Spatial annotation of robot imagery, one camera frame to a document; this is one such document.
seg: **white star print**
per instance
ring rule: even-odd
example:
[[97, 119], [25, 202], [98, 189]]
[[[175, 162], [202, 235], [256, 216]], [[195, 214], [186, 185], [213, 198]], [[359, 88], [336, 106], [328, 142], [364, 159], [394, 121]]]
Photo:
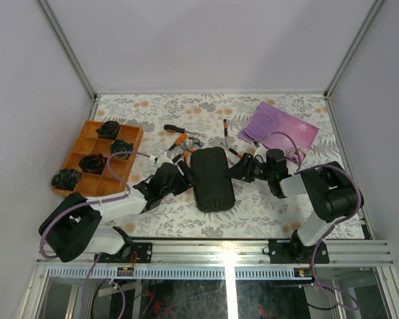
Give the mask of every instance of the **white star print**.
[[307, 129], [306, 124], [303, 124], [303, 123], [300, 123], [299, 127], [300, 127], [300, 131], [306, 131], [306, 129]]

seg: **tabletop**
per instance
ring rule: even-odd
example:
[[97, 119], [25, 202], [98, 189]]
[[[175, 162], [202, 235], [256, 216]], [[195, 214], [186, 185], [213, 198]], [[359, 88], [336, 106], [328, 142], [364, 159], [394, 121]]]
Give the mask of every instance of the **tabletop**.
[[[228, 144], [239, 153], [253, 153], [253, 145], [237, 135], [261, 101], [319, 128], [302, 168], [330, 161], [342, 165], [324, 97], [320, 94], [104, 94], [98, 100], [94, 120], [141, 126], [144, 136], [139, 151], [157, 156], [179, 135], [165, 131], [164, 124], [207, 134], [207, 138], [201, 138], [206, 148], [224, 142], [223, 119], [227, 118]], [[227, 156], [232, 161], [238, 160], [229, 152]], [[148, 159], [138, 156], [129, 185], [154, 174], [156, 168]], [[295, 164], [289, 163], [290, 170], [295, 168]], [[134, 237], [289, 238], [313, 210], [305, 194], [277, 199], [265, 181], [245, 183], [233, 179], [232, 182], [236, 200], [229, 211], [202, 213], [189, 189], [176, 197], [167, 196], [151, 212], [127, 215], [104, 227], [119, 226]], [[329, 238], [363, 239], [358, 217], [337, 226]]]

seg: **white panel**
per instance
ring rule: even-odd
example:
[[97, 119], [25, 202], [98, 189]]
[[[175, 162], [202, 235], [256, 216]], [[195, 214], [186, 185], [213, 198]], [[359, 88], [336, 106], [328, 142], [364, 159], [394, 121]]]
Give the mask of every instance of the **white panel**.
[[88, 97], [33, 0], [0, 1], [0, 319], [15, 318]]
[[332, 101], [373, 229], [399, 274], [399, 0], [383, 7]]
[[98, 92], [324, 90], [374, 0], [49, 0]]

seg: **folded cloth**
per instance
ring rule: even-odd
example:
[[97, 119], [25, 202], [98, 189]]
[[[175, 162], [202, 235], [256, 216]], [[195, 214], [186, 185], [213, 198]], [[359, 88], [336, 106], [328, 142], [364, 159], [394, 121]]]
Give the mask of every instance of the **folded cloth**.
[[283, 132], [288, 134], [296, 143], [303, 162], [318, 131], [319, 129], [316, 126], [262, 102], [238, 136], [249, 143], [261, 141], [268, 150], [279, 148], [284, 151], [288, 160], [297, 163], [297, 155], [290, 140], [284, 135], [271, 135], [271, 133]]

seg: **orange tray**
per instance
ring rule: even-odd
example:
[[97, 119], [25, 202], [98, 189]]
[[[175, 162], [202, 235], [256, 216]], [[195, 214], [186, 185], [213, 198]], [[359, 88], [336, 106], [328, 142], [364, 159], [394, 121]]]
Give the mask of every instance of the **orange tray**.
[[[124, 185], [120, 183], [109, 171], [108, 167], [104, 168], [102, 175], [84, 173], [78, 166], [80, 160], [90, 154], [102, 154], [104, 157], [110, 155], [110, 145], [113, 140], [105, 140], [98, 138], [96, 129], [101, 127], [104, 122], [86, 121], [72, 150], [66, 158], [64, 168], [73, 168], [81, 172], [82, 177], [74, 188], [74, 191], [65, 191], [53, 187], [53, 191], [59, 195], [67, 196], [74, 192], [79, 192], [83, 196], [105, 196], [124, 191]], [[142, 128], [139, 126], [120, 125], [120, 131], [117, 140], [124, 140], [133, 144], [133, 150], [138, 151], [140, 141], [144, 135]], [[123, 180], [128, 180], [130, 171], [136, 155], [132, 154], [128, 159], [111, 158], [110, 165], [118, 176]]]

